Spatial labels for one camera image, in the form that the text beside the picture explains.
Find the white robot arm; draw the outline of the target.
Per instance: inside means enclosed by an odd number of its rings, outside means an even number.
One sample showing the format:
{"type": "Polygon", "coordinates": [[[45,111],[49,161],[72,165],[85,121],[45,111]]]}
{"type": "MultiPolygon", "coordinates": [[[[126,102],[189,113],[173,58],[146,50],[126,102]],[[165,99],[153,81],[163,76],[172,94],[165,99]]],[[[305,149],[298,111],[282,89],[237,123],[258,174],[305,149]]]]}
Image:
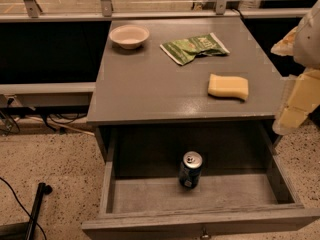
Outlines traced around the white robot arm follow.
{"type": "Polygon", "coordinates": [[[287,35],[271,48],[273,54],[292,56],[305,70],[289,79],[273,131],[286,135],[296,130],[320,105],[320,0],[287,35]]]}

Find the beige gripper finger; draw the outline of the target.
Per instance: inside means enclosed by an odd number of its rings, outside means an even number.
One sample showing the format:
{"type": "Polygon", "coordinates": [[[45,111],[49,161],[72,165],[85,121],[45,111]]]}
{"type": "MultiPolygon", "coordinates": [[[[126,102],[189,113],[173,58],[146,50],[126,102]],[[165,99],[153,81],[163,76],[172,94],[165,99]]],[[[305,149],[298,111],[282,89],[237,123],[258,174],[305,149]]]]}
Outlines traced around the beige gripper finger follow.
{"type": "Polygon", "coordinates": [[[290,76],[285,82],[282,103],[272,129],[286,135],[298,129],[320,105],[320,70],[306,68],[298,77],[290,76]]]}
{"type": "Polygon", "coordinates": [[[272,46],[271,53],[278,56],[292,56],[296,32],[296,27],[290,30],[280,41],[272,46]]]}

